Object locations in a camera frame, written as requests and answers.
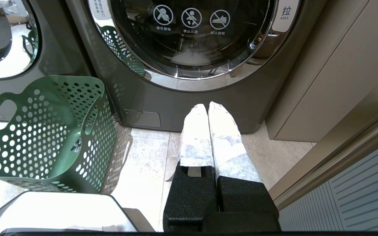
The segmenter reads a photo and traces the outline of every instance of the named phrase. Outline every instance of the washing machine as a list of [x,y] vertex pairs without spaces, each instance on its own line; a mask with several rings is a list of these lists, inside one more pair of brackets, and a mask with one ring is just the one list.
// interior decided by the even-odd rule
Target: washing machine
[[[61,0],[0,0],[0,94],[21,93],[46,75],[89,76],[90,60]],[[14,102],[0,106],[0,121],[15,113]]]
[[198,103],[258,130],[324,0],[67,0],[122,125],[181,131]]

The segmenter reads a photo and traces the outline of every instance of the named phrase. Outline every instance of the tile floor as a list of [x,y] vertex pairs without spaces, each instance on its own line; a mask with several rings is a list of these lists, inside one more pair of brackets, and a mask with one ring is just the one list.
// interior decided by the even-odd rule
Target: tile floor
[[[106,192],[123,208],[139,210],[154,230],[162,231],[162,211],[171,186],[168,180],[177,164],[180,133],[130,130],[117,124],[116,129],[121,133],[118,137],[130,141],[130,146],[119,152],[125,157],[120,157],[122,166],[116,169],[120,170],[118,179],[114,178],[116,188]],[[268,189],[313,147],[309,142],[269,140],[265,123],[242,138]],[[0,207],[22,191],[25,189],[0,181]]]

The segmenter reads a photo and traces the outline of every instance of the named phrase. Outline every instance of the green laundry basket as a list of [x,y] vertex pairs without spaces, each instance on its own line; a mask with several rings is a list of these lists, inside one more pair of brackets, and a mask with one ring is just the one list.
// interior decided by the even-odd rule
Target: green laundry basket
[[0,130],[0,180],[34,191],[98,193],[116,134],[103,83],[46,76],[21,94],[0,95],[17,110]]

